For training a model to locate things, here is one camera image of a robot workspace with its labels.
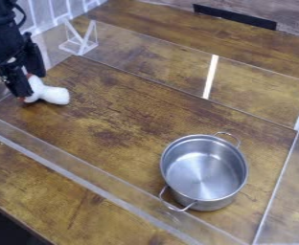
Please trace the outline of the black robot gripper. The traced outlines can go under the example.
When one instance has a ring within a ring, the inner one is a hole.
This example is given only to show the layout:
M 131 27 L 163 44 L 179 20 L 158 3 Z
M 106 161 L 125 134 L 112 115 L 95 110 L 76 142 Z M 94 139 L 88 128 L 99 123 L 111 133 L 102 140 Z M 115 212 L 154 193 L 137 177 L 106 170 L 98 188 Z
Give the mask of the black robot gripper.
M 28 78 L 19 65 L 26 66 L 30 74 L 46 77 L 46 63 L 32 34 L 20 32 L 27 21 L 27 13 L 18 0 L 0 0 L 0 77 L 18 98 L 34 94 Z M 15 58 L 18 64 L 9 63 Z

